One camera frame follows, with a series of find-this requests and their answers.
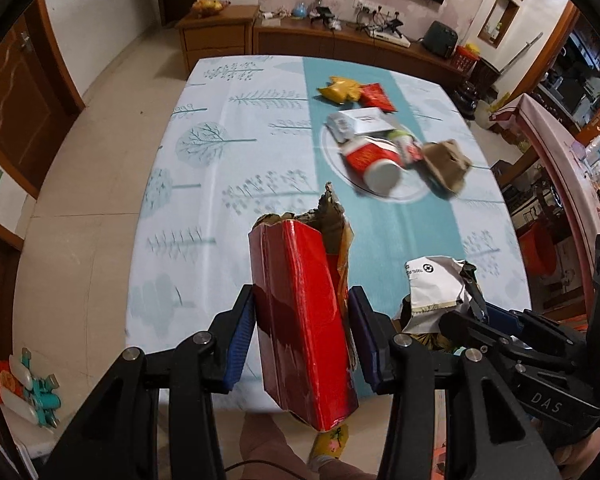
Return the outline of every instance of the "yellow snack bag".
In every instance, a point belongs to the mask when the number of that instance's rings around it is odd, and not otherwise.
[[[359,82],[339,75],[332,75],[329,79],[332,83],[343,83],[348,86],[347,98],[349,101],[358,101],[360,99],[360,87],[362,85]]]
[[[334,83],[324,88],[318,88],[318,92],[329,101],[343,105],[347,100],[349,87],[344,83]]]

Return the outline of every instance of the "light blue tablecloth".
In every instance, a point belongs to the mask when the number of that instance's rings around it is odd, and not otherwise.
[[[462,192],[439,198],[411,170],[383,198],[352,178],[324,127],[337,107],[315,90],[330,75],[379,82],[399,121],[422,141],[456,139],[474,164]],[[376,310],[393,316],[409,292],[404,264],[435,254],[475,264],[487,301],[530,308],[500,190],[440,86],[327,59],[219,57],[200,60],[191,73],[147,183],[129,277],[128,345],[160,351],[207,328],[251,283],[248,233],[255,220],[314,208],[328,181],[355,234],[349,285],[362,285]],[[275,409],[261,376],[254,335],[242,379],[214,403]]]

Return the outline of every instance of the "door handle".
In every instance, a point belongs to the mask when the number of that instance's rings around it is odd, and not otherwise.
[[[20,39],[22,40],[22,42],[20,43],[20,49],[30,53],[33,52],[33,43],[31,42],[29,34],[27,34],[26,32],[21,32]]]

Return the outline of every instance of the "wall outlet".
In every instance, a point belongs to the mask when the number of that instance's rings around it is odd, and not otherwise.
[[[369,13],[372,13],[374,10],[378,10],[378,8],[380,8],[380,15],[386,20],[394,19],[396,12],[398,12],[398,18],[402,16],[402,13],[398,9],[387,7],[369,0],[353,0],[353,8],[357,11],[367,8],[369,9]]]

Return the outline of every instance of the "tablecloth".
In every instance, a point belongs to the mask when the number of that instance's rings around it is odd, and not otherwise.
[[[571,149],[573,136],[527,94],[502,107],[491,119],[505,128],[522,130],[558,190],[576,244],[587,312],[590,312],[594,302],[591,277],[596,236],[600,234],[600,199],[586,168]]]
[[[379,82],[397,119],[422,141],[454,138],[473,161],[462,192],[439,197],[415,170],[389,197],[352,176],[324,127],[336,105],[318,96],[328,76]],[[267,212],[305,212],[326,182],[355,240],[349,285],[393,316],[409,292],[404,264],[434,254],[467,258],[488,301],[530,308],[518,242],[474,136],[437,84],[355,63],[293,56],[202,59],[173,110],[148,179],[129,277],[126,342],[174,348],[209,326],[251,282],[248,233]],[[370,394],[356,372],[360,395]],[[254,334],[242,379],[220,408],[275,409],[262,387]]]

